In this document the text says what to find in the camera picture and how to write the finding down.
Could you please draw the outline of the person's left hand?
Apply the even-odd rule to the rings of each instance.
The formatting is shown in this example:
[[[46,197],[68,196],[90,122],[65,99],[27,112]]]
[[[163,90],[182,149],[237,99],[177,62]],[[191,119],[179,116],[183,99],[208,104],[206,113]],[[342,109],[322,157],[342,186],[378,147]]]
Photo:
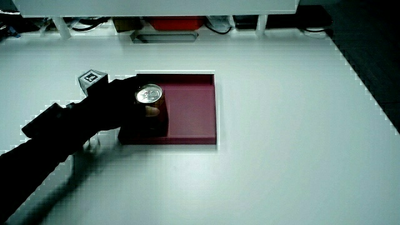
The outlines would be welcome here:
[[[109,81],[107,73],[91,69],[80,75],[78,81],[86,97],[74,106],[74,114],[95,131],[119,128],[161,113],[136,99],[138,89],[145,85],[136,76]]]

